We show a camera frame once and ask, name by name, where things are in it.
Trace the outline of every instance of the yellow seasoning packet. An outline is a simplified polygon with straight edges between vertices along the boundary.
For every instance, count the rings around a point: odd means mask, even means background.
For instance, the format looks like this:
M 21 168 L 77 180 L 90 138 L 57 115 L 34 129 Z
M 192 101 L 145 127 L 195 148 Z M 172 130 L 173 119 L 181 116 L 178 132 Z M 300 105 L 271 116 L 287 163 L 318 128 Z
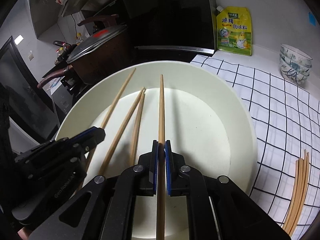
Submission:
M 217 16 L 219 50 L 251 55 L 251 17 L 245 7 L 228 6 Z

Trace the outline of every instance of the round white pan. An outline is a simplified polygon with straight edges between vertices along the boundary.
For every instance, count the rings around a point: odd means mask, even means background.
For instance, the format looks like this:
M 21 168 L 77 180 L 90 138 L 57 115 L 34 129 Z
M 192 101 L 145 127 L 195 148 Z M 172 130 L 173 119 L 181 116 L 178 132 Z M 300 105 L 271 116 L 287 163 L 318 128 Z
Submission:
M 217 75 L 178 61 L 155 61 L 121 70 L 91 88 L 71 109 L 56 139 L 72 137 L 91 126 L 99 127 L 132 68 L 131 81 L 105 128 L 105 140 L 92 158 L 84 185 L 97 175 L 111 142 L 142 87 L 146 96 L 142 112 L 136 162 L 158 140 L 160 74 L 164 76 L 165 139 L 172 151 L 203 175 L 227 175 L 244 192 L 252 186 L 257 162 L 257 138 L 251 117 L 234 90 Z M 137 109 L 111 159 L 107 178 L 129 167 L 129 148 Z M 189 239 L 185 197 L 165 202 L 165 235 Z M 137 197 L 132 239 L 156 237 L 156 196 Z

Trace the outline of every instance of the stack of bowls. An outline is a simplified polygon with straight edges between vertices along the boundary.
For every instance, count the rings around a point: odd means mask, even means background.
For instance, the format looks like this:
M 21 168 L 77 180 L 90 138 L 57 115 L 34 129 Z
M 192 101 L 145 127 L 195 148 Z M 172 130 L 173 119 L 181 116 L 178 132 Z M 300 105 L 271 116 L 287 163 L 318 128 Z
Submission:
M 303 84 L 310 75 L 312 58 L 303 51 L 287 44 L 281 44 L 280 69 L 284 78 Z

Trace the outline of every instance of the screw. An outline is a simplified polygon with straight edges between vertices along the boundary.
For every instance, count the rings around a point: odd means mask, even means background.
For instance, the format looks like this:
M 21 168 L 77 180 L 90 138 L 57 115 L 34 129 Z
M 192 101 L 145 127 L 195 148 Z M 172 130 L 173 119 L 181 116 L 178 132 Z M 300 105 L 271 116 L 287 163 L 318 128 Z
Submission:
M 78 159 L 77 157 L 73 157 L 73 158 L 70 159 L 70 161 L 71 161 L 72 163 L 74 163 L 74 162 L 77 161 L 77 159 Z
M 94 177 L 94 182 L 97 183 L 97 184 L 100 184 L 100 183 L 104 182 L 104 177 L 101 176 L 101 175 L 95 176 Z
M 219 181 L 221 183 L 228 183 L 229 182 L 229 178 L 227 176 L 220 176 L 219 177 Z
M 135 166 L 133 166 L 133 170 L 135 172 L 143 171 L 143 166 L 142 165 L 135 165 Z
M 181 166 L 180 170 L 182 172 L 189 172 L 191 170 L 191 168 L 188 165 L 183 165 L 183 166 Z

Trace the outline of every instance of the checkered tablecloth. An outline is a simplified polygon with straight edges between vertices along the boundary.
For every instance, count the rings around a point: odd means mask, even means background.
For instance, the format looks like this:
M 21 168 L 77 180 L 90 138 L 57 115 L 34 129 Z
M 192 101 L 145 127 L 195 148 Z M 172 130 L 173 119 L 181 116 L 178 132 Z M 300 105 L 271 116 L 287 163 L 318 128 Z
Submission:
M 247 106 L 258 138 L 258 173 L 250 197 L 280 226 L 292 196 L 295 161 L 310 152 L 307 197 L 292 239 L 299 239 L 320 209 L 319 101 L 283 78 L 197 55 L 191 64 L 223 78 Z

